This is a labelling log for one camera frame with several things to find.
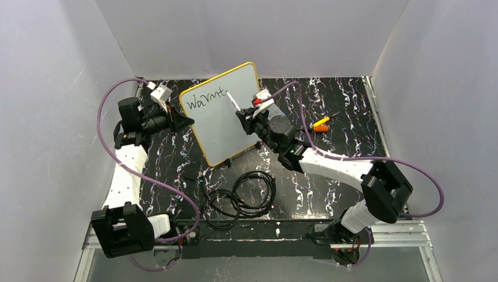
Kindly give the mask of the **aluminium front rail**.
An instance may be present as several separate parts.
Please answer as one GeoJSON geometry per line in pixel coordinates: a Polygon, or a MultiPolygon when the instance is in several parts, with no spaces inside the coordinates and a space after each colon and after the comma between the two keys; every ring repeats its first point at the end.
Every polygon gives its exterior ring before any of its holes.
{"type": "Polygon", "coordinates": [[[88,231],[76,281],[441,281],[420,220],[377,224],[348,243],[311,239],[321,220],[249,220],[226,231],[204,224],[182,248],[107,258],[88,231]]]}

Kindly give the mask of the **yellow framed whiteboard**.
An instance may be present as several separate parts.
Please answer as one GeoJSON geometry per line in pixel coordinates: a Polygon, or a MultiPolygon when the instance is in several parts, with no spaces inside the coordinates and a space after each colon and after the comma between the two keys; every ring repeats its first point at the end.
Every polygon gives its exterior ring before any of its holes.
{"type": "Polygon", "coordinates": [[[185,115],[194,120],[191,127],[209,166],[217,166],[259,141],[255,134],[246,135],[228,97],[246,109],[252,107],[253,95],[259,91],[256,66],[246,62],[180,94],[179,102],[185,115]]]}

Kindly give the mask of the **black white marker pen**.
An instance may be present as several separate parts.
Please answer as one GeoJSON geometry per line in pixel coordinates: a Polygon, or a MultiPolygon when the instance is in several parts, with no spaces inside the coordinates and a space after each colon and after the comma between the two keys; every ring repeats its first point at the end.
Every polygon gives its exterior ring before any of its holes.
{"type": "Polygon", "coordinates": [[[235,107],[236,111],[241,111],[241,108],[239,107],[239,105],[237,104],[237,102],[235,101],[233,96],[228,91],[226,91],[226,95],[228,96],[229,100],[231,101],[231,103],[235,107]]]}

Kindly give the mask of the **clear plastic screw box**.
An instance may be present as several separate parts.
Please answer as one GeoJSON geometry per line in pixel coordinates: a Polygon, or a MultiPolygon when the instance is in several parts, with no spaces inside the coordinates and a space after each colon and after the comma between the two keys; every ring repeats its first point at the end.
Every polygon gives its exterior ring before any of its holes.
{"type": "Polygon", "coordinates": [[[274,99],[261,102],[259,107],[260,113],[267,113],[268,120],[272,118],[287,118],[288,116],[275,104],[274,99]]]}

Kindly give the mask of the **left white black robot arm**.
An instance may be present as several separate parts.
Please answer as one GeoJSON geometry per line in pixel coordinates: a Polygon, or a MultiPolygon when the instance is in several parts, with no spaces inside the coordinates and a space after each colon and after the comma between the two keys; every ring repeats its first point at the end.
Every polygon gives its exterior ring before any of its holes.
{"type": "Polygon", "coordinates": [[[118,110],[121,120],[113,138],[119,162],[103,207],[91,216],[93,230],[107,258],[149,251],[157,239],[179,235],[171,213],[146,216],[139,204],[142,178],[129,173],[124,166],[141,173],[154,134],[164,130],[178,133],[194,124],[193,119],[169,103],[149,112],[137,97],[119,101],[118,110]]]}

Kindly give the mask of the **yellow handled screwdriver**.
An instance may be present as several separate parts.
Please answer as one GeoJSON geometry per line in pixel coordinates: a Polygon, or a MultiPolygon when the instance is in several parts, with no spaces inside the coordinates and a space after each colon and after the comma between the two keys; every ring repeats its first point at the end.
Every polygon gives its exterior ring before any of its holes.
{"type": "Polygon", "coordinates": [[[315,122],[315,123],[313,124],[313,127],[316,127],[316,126],[322,126],[322,125],[324,125],[326,122],[329,122],[332,118],[336,117],[338,114],[339,114],[339,112],[334,113],[334,114],[332,114],[331,116],[324,117],[323,119],[321,119],[321,120],[319,120],[319,121],[315,122]]]}

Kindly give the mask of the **orange handled screwdriver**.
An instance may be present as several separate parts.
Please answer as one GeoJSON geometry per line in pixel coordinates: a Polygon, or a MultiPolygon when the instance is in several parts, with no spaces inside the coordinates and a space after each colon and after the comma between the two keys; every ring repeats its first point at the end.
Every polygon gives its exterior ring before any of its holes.
{"type": "Polygon", "coordinates": [[[314,133],[326,133],[329,131],[329,126],[327,125],[311,126],[308,128],[308,130],[314,133]]]}

